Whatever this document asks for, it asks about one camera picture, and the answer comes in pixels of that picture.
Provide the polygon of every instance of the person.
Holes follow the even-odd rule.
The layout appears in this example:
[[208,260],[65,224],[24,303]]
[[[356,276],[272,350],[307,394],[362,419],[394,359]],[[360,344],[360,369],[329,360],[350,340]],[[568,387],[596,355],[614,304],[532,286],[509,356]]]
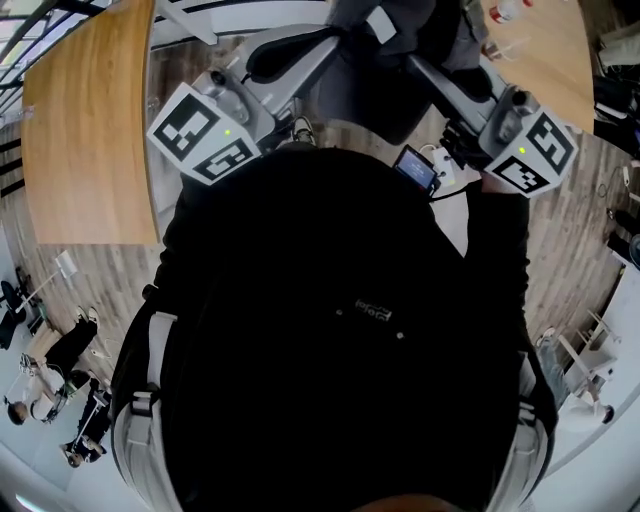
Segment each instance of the person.
[[637,218],[625,211],[616,211],[607,209],[607,215],[611,220],[615,220],[616,223],[627,232],[631,234],[631,242],[627,242],[616,232],[609,235],[609,241],[607,247],[613,252],[618,254],[623,260],[628,262],[629,265],[635,265],[640,268],[640,222]]
[[560,409],[558,428],[570,432],[593,432],[602,425],[611,423],[615,410],[610,405],[603,405],[600,395],[592,381],[587,382],[587,391],[593,402],[587,402],[574,394],[569,395]]
[[536,342],[536,355],[540,361],[540,367],[547,384],[553,392],[556,409],[560,409],[562,404],[570,394],[569,387],[564,379],[564,370],[556,355],[556,330],[553,327],[547,329]]
[[182,177],[115,369],[114,431],[153,389],[161,312],[177,318],[160,414],[183,510],[485,510],[518,424],[523,354],[549,436],[557,421],[523,312],[529,201],[484,175],[467,192],[462,256],[418,186],[371,156],[315,148],[307,125],[294,149],[211,187]]
[[100,443],[111,426],[109,418],[111,393],[100,392],[100,383],[97,379],[91,379],[90,389],[87,404],[78,423],[76,438],[60,445],[62,453],[72,468],[79,468],[83,462],[95,462],[107,453],[106,448]]
[[39,421],[47,419],[56,404],[56,394],[97,334],[100,320],[94,308],[90,308],[87,315],[78,306],[76,318],[75,327],[49,349],[45,361],[38,363],[35,374],[22,394],[22,400],[8,404],[7,413],[14,425],[22,425],[29,417]]

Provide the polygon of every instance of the logo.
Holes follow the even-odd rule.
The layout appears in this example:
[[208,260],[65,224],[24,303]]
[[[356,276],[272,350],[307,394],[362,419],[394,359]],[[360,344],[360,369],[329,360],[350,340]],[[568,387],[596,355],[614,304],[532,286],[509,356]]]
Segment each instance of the logo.
[[556,174],[562,172],[574,151],[571,142],[547,114],[540,116],[527,134],[527,139],[556,171]]
[[376,320],[381,320],[383,322],[388,322],[391,318],[391,311],[389,311],[388,309],[374,306],[372,304],[367,304],[360,299],[356,301],[356,309],[362,311],[363,313],[366,313]]
[[514,187],[526,193],[535,192],[549,185],[546,179],[523,164],[515,156],[507,158],[507,160],[499,165],[493,172],[502,176]]
[[153,133],[181,162],[220,118],[188,94]]
[[223,178],[236,167],[246,162],[253,156],[251,150],[242,139],[238,139],[220,151],[205,158],[196,165],[193,170],[200,173],[208,180]]

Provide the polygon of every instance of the cable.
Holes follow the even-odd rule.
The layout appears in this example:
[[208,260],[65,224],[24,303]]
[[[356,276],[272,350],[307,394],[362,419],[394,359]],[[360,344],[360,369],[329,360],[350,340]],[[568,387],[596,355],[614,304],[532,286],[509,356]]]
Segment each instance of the cable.
[[97,357],[98,359],[113,359],[113,354],[109,350],[109,342],[118,343],[116,340],[112,340],[111,338],[105,338],[104,343],[102,343],[102,345],[104,346],[104,352],[100,352],[98,350],[91,349],[91,353],[95,357]]
[[446,196],[436,197],[435,199],[431,199],[429,202],[430,203],[435,203],[435,202],[442,201],[444,199],[449,199],[450,197],[457,196],[459,194],[465,193],[465,192],[467,192],[467,189],[469,188],[469,186],[472,185],[472,184],[473,183],[469,183],[466,187],[461,188],[457,192],[452,192],[451,194],[447,194]]
[[[430,151],[432,151],[432,152],[433,152],[433,151],[435,151],[436,149],[439,149],[439,148],[441,148],[441,147],[442,147],[442,146],[436,146],[435,144],[429,144],[429,143],[427,143],[427,144],[423,144],[423,145],[422,145],[422,147],[418,150],[418,153],[420,153],[420,154],[422,155],[422,152],[423,152],[425,149],[427,149],[427,148],[428,148]],[[446,157],[446,158],[445,158],[445,160],[447,160],[447,161],[448,161],[448,160],[451,160],[451,159],[452,159],[452,158],[451,158],[450,156],[448,156],[448,157]],[[437,176],[438,178],[442,178],[442,177],[444,177],[444,176],[446,176],[446,175],[447,175],[447,173],[446,173],[446,172],[444,172],[444,171],[438,172],[438,170],[435,168],[435,165],[434,165],[433,167],[434,167],[434,169],[433,169],[433,170],[434,170],[434,171],[436,171],[436,176]]]
[[438,149],[438,146],[436,146],[435,144],[424,144],[419,150],[418,153],[422,154],[422,151],[429,148],[431,151],[435,151],[436,149]]
[[617,171],[621,171],[622,169],[623,168],[618,165],[611,173],[611,176],[609,176],[609,181],[607,182],[607,184],[605,185],[604,183],[600,183],[600,185],[598,185],[596,194],[600,199],[607,198],[607,196],[609,195],[609,191],[611,190],[611,183],[613,182],[613,178],[616,176]]

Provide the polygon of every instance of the chair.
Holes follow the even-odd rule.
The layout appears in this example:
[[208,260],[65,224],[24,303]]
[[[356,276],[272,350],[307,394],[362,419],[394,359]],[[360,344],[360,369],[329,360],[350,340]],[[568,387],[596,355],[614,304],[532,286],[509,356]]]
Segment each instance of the chair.
[[18,293],[15,288],[11,286],[11,283],[2,281],[0,283],[2,287],[3,297],[0,298],[0,303],[7,302],[8,311],[5,313],[0,322],[0,349],[9,350],[11,346],[11,340],[13,339],[13,333],[16,330],[18,324],[24,322],[27,318],[27,313],[23,310],[16,313],[16,309],[22,304]]

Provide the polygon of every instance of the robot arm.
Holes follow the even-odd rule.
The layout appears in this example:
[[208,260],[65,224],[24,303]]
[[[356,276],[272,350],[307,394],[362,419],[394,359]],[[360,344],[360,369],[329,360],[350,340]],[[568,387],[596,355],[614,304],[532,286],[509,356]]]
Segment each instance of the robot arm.
[[[449,119],[442,145],[461,167],[469,165],[491,173],[526,197],[560,185],[575,160],[577,146],[553,112],[540,106],[530,93],[507,84],[484,57],[477,69],[453,73],[427,61],[417,51],[389,58],[379,50],[386,48],[385,41],[394,42],[393,37],[389,39],[393,24],[380,6],[368,16],[355,29],[292,25],[260,32],[233,52],[226,68],[205,72],[196,79],[193,88],[200,95],[198,101],[214,105],[213,117],[224,117],[230,123],[222,131],[218,126],[218,133],[229,134],[235,129],[243,134],[242,155],[236,161],[228,154],[238,150],[229,149],[232,145],[228,140],[224,142],[224,137],[214,140],[213,135],[208,135],[207,148],[219,145],[209,159],[203,159],[209,155],[197,150],[185,159],[185,141],[180,142],[182,147],[166,150],[167,137],[178,140],[175,133],[181,131],[180,126],[160,134],[158,130],[166,126],[154,122],[150,138],[183,172],[211,185],[256,155],[275,149],[289,135],[291,122],[299,111],[299,99],[318,83],[322,88],[338,77],[343,82],[330,83],[333,87],[325,91],[329,91],[330,98],[343,95],[346,100],[336,102],[338,111],[329,112],[329,118],[340,117],[341,109],[350,110],[341,119],[362,124],[398,144],[432,103]],[[377,77],[384,78],[383,85],[377,83]],[[403,103],[411,94],[417,100]],[[363,96],[368,104],[352,105]],[[167,119],[170,114],[165,111],[176,109],[180,101],[181,98],[172,97],[159,118],[164,114]],[[394,105],[399,103],[403,103],[402,108],[396,109]],[[319,109],[322,113],[323,106],[319,105]],[[386,133],[376,130],[380,126]],[[164,148],[158,135],[164,139]],[[222,167],[216,166],[214,157],[223,163]],[[198,174],[203,166],[206,170]]]
[[[226,69],[204,73],[193,85],[241,124],[263,152],[270,151],[295,117],[296,99],[322,77],[344,37],[317,25],[261,32],[235,50]],[[487,59],[481,58],[478,70],[490,86],[485,97],[474,97],[417,54],[407,56],[405,69],[449,118],[442,142],[459,165],[492,173],[526,197],[562,182],[577,154],[573,138],[550,110],[507,84]]]

